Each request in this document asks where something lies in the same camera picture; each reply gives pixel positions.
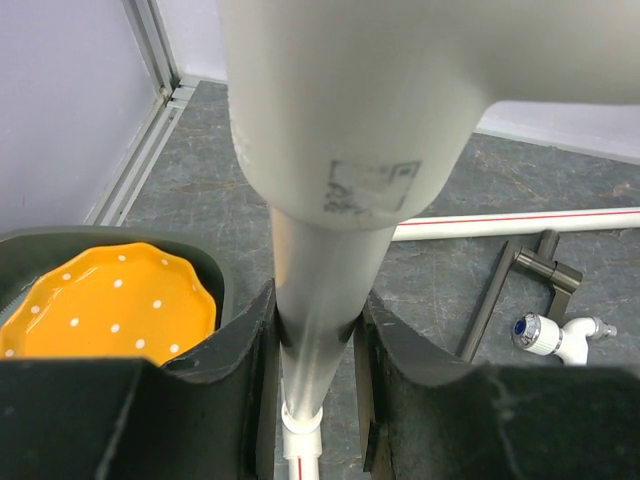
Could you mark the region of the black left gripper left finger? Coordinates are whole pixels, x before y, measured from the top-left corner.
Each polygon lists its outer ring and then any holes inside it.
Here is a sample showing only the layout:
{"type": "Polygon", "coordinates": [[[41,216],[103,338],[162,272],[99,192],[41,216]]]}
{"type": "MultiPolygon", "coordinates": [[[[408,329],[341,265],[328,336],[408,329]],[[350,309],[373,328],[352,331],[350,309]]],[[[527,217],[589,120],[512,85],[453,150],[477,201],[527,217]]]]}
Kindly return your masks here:
{"type": "Polygon", "coordinates": [[[144,359],[1,365],[5,479],[270,479],[275,287],[163,367],[144,359]]]}

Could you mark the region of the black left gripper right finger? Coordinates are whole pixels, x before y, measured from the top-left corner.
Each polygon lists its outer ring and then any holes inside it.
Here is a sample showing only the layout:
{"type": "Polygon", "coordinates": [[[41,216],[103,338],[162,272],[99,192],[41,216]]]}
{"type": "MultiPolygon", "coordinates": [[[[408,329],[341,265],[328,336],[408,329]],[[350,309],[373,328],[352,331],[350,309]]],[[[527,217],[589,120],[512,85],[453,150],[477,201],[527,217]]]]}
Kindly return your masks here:
{"type": "Polygon", "coordinates": [[[353,333],[374,479],[635,479],[635,367],[472,365],[371,293],[353,333]]]}

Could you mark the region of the white PVC pipe frame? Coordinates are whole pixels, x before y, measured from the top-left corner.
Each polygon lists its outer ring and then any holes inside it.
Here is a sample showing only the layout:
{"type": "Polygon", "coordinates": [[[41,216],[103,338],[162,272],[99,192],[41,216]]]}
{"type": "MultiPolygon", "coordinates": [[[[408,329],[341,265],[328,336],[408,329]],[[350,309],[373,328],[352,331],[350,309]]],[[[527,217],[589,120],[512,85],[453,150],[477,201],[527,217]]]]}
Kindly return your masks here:
{"type": "Polygon", "coordinates": [[[635,1],[223,1],[231,134],[271,210],[283,455],[322,404],[396,226],[505,100],[635,104],[635,1]]]}

